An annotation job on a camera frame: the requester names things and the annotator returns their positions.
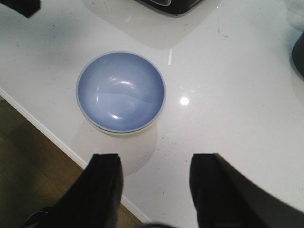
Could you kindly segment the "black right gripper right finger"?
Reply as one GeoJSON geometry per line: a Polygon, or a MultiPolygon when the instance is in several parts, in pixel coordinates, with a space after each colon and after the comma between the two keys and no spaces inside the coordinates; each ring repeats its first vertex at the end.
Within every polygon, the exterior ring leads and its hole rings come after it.
{"type": "Polygon", "coordinates": [[[302,228],[304,214],[251,182],[219,154],[195,154],[190,191],[200,228],[302,228]]]}

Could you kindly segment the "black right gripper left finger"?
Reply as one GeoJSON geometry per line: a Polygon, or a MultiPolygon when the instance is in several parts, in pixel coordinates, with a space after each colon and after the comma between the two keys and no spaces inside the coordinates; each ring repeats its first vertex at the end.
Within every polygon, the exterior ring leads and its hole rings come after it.
{"type": "Polygon", "coordinates": [[[53,207],[32,214],[23,228],[115,228],[123,191],[118,154],[95,154],[53,207]]]}

